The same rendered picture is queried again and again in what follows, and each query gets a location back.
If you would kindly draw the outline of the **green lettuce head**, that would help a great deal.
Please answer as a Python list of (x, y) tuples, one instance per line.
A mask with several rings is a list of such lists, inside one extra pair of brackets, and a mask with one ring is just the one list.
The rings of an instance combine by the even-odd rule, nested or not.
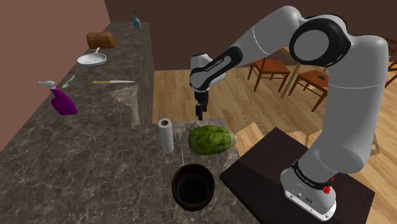
[(234, 146), (237, 138), (226, 128), (205, 125), (194, 128), (188, 135), (188, 146), (198, 155), (215, 155)]

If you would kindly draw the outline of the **white paper towel roll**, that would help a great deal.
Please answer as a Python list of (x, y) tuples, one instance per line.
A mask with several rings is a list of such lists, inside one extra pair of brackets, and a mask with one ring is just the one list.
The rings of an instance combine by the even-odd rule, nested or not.
[(161, 118), (158, 121), (158, 128), (160, 133), (162, 151), (165, 154), (172, 153), (174, 151), (172, 122), (168, 118)]

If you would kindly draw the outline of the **wooden chair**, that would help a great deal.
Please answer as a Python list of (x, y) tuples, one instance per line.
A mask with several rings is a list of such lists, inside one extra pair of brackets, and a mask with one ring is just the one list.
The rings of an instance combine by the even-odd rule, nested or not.
[(310, 90), (310, 92), (319, 96), (319, 100), (316, 102), (311, 110), (312, 112), (317, 109), (317, 107), (328, 95), (328, 76), (317, 70), (307, 71), (298, 74), (296, 80), (292, 84), (291, 89), (289, 90), (289, 96), (292, 94), (297, 85), (301, 85), (303, 87), (303, 91), (306, 91), (309, 86), (313, 86), (314, 88), (322, 91), (322, 94), (319, 94), (313, 90)]
[(387, 38), (384, 36), (382, 38), (385, 39), (388, 44), (389, 61), (388, 61), (387, 71), (388, 72), (397, 71), (397, 40)]
[(249, 74), (247, 79), (249, 80), (252, 73), (254, 73), (256, 78), (256, 83), (254, 86), (253, 91), (255, 92), (258, 88), (258, 84), (260, 83), (261, 79), (280, 79), (282, 80), (278, 92), (280, 92), (286, 83), (291, 71), (280, 61), (280, 60), (273, 60), (273, 59), (261, 59), (257, 60), (256, 62), (252, 63), (249, 68)]

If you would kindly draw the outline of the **dark brown bowl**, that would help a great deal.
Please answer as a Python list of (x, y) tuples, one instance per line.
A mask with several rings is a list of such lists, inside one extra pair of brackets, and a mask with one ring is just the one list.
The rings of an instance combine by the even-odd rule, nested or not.
[(172, 195), (185, 211), (199, 211), (213, 198), (215, 181), (210, 170), (200, 164), (180, 167), (172, 179)]

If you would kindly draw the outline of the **dark robot stand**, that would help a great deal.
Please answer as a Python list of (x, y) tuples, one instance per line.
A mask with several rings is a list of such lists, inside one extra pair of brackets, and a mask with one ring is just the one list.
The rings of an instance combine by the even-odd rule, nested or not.
[(281, 172), (306, 151), (306, 146), (274, 128), (219, 178), (260, 224), (366, 224), (375, 193), (347, 174), (334, 177), (337, 208), (328, 221), (286, 198)]

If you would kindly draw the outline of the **wooden dining table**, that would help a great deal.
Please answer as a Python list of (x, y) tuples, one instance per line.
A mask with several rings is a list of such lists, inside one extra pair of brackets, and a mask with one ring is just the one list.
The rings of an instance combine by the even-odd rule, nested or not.
[(301, 67), (301, 63), (295, 61), (289, 52), (289, 47), (285, 46), (284, 48), (281, 48), (280, 50), (276, 51), (270, 56), (271, 59), (277, 59), (277, 60), (282, 60), (283, 62), (287, 63), (288, 65), (294, 65), (294, 68), (282, 90), (281, 98), (286, 96), (288, 94), (288, 90), (291, 88), (293, 82), (296, 79), (296, 76), (298, 74), (298, 70)]

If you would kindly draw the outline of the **white frying pan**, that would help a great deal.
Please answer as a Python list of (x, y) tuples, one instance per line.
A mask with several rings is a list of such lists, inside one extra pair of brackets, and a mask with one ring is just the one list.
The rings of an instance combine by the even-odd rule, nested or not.
[(77, 63), (84, 67), (95, 67), (99, 66), (107, 60), (106, 55), (99, 53), (100, 47), (98, 47), (95, 53), (89, 53), (82, 55), (77, 59)]

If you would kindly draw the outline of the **brown bread loaf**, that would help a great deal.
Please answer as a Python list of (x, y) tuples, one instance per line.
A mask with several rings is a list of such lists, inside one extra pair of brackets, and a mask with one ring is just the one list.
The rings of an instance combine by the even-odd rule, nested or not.
[(87, 43), (90, 49), (115, 48), (115, 40), (109, 32), (89, 32)]

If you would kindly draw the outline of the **silver butter knife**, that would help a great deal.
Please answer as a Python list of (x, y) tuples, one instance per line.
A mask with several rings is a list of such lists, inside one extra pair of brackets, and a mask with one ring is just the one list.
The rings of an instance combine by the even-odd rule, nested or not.
[(76, 77), (75, 75), (72, 76), (67, 82), (65, 82), (65, 83), (62, 85), (62, 88), (67, 88), (67, 87), (69, 86), (69, 83), (70, 83), (75, 77)]

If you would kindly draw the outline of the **purple spray bottle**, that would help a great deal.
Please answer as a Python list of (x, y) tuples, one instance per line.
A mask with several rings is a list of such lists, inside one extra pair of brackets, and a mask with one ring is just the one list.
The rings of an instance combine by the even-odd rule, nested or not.
[(60, 115), (75, 115), (78, 113), (72, 100), (55, 86), (54, 81), (39, 81), (39, 83), (45, 88), (48, 87), (55, 96), (51, 100), (51, 104)]

